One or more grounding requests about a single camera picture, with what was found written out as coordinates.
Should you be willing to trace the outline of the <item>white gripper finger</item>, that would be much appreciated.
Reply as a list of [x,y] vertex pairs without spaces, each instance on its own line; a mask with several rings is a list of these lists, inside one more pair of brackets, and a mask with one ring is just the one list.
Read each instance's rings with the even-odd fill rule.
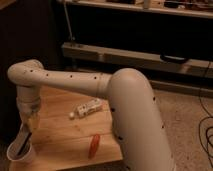
[[13,152],[13,156],[17,157],[17,153],[21,148],[22,143],[24,142],[25,138],[27,137],[28,133],[30,133],[26,124],[22,124],[20,130],[12,143],[11,150]]

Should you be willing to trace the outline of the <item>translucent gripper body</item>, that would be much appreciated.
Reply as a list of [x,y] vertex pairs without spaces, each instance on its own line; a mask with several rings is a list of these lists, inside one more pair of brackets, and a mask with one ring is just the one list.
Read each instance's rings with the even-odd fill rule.
[[24,110],[24,123],[27,125],[31,133],[39,127],[39,110],[40,108],[26,108]]

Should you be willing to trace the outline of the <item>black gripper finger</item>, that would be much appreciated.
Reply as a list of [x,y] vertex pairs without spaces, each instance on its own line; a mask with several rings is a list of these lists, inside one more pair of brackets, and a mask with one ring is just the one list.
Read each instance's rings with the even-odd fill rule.
[[20,154],[22,153],[22,151],[24,150],[24,148],[25,148],[25,146],[26,146],[28,140],[30,139],[31,135],[32,135],[31,132],[28,133],[28,135],[27,135],[27,137],[25,138],[24,142],[22,143],[21,148],[19,149],[17,155],[20,155]]

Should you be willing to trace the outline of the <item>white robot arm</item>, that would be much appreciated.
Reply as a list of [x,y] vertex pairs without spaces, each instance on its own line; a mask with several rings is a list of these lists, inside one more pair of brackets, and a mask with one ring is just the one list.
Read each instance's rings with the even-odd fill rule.
[[114,74],[51,71],[38,60],[27,60],[11,65],[7,76],[17,87],[22,128],[28,132],[37,127],[43,85],[103,98],[111,109],[126,171],[176,171],[153,89],[138,70],[124,68]]

